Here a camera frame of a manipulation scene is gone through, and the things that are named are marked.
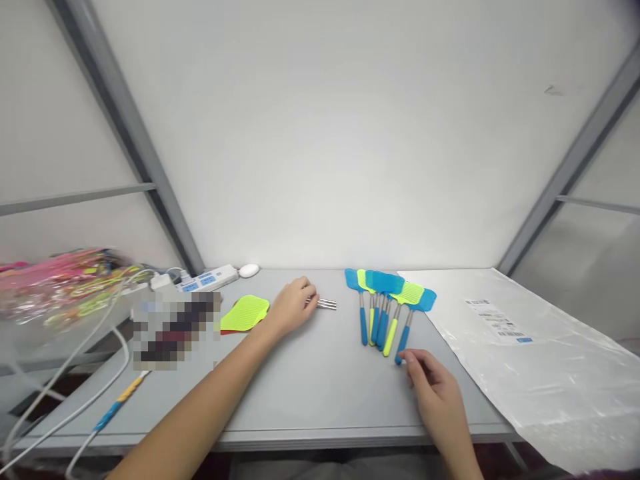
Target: metal rod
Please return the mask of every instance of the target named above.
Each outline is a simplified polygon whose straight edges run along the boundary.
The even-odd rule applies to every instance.
[[[13,215],[15,213],[24,213],[34,210],[42,210],[45,208],[60,207],[62,205],[71,205],[73,203],[86,202],[90,200],[98,200],[102,198],[117,197],[118,195],[127,195],[129,193],[145,192],[154,190],[153,183],[138,183],[129,185],[128,187],[116,187],[102,190],[70,193],[68,195],[55,195],[53,197],[43,197],[33,200],[25,200],[12,203],[4,203],[0,205],[0,217],[5,215]]]
[[[94,352],[83,353],[73,358],[69,367],[76,367],[78,365],[87,365],[89,363],[100,363],[108,360],[114,352]],[[53,359],[53,360],[38,360],[28,363],[20,363],[20,368],[25,372],[51,370],[60,367],[67,359]],[[11,368],[0,365],[0,377],[6,375],[14,375],[15,372]]]
[[[176,255],[193,276],[205,266],[120,66],[89,0],[47,0],[62,34]]]
[[[498,265],[511,276],[640,90],[640,42],[618,70]]]
[[[598,202],[593,200],[579,199],[568,197],[566,195],[558,195],[556,200],[564,203],[575,203],[576,205],[584,205],[585,207],[600,208],[603,210],[618,211],[622,213],[630,213],[632,215],[640,215],[640,207],[629,207],[627,205],[618,205],[616,203]]]
[[[512,444],[512,442],[505,442],[505,446],[507,448],[507,451],[511,455],[511,458],[513,458],[513,460],[516,462],[520,470],[522,470],[522,472],[528,472],[529,467],[527,466],[526,462],[522,459],[522,456],[520,456],[520,452],[516,450],[515,445]]]

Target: white wall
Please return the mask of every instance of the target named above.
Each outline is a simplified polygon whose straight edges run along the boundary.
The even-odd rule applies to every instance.
[[[622,1],[94,4],[211,266],[496,265],[638,37]]]
[[[571,194],[640,207],[636,99]],[[562,207],[514,280],[640,353],[640,217]]]
[[[0,203],[136,183],[51,12],[0,1]],[[0,262],[84,246],[177,265],[143,194],[0,217]]]

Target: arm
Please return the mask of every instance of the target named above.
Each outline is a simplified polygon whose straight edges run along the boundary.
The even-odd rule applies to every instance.
[[[308,297],[312,301],[305,305]],[[306,277],[286,285],[258,323],[109,474],[109,480],[190,479],[229,421],[256,370],[288,332],[315,310],[315,287]]]
[[[426,350],[400,352],[418,410],[453,480],[482,480],[458,382]]]

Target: clear plastic sheet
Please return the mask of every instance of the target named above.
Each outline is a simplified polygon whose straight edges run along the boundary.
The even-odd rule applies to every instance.
[[[494,269],[399,274],[438,294],[428,318],[550,463],[640,467],[640,358]]]
[[[123,278],[143,268],[110,249],[84,249],[0,273],[0,358],[37,356],[57,335],[93,321]]]

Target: white power strip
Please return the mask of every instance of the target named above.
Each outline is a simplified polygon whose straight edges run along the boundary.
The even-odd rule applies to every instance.
[[[180,292],[188,293],[213,291],[218,290],[218,288],[220,287],[224,287],[226,284],[231,283],[232,281],[238,280],[238,278],[238,270],[236,270],[231,265],[224,265],[223,267],[217,268],[216,270],[204,272],[202,275],[198,275],[196,278],[193,278],[190,281],[183,281],[175,287]]]

